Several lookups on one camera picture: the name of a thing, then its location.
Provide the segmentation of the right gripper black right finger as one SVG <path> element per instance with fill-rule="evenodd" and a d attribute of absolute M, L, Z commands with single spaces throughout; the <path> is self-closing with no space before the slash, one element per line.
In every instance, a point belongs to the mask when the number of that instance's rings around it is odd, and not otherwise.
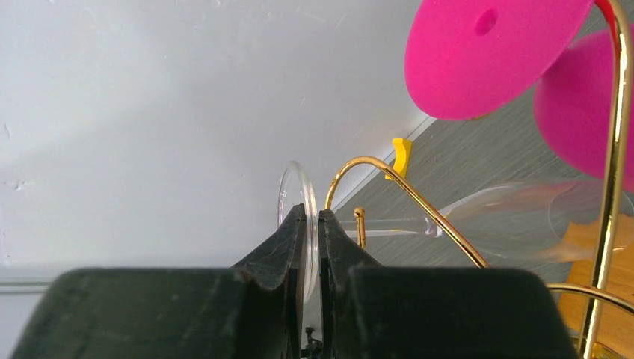
<path fill-rule="evenodd" d="M 574 358 L 539 277 L 520 269 L 383 266 L 318 216 L 326 358 Z"/>

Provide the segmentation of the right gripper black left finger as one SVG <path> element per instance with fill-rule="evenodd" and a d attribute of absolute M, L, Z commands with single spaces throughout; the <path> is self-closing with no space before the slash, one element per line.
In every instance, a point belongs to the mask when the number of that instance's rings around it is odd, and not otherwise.
<path fill-rule="evenodd" d="M 299 358 L 307 217 L 228 268 L 88 268 L 46 290 L 14 358 Z"/>

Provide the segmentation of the pink wine glass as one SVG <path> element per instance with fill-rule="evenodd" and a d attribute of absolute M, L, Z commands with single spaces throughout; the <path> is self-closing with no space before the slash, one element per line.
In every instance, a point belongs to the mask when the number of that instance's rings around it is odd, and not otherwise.
<path fill-rule="evenodd" d="M 603 178 L 610 30 L 578 32 L 592 1 L 423 1 L 404 54 L 407 91 L 440 120 L 471 120 L 534 89 L 536 126 L 578 171 Z"/>

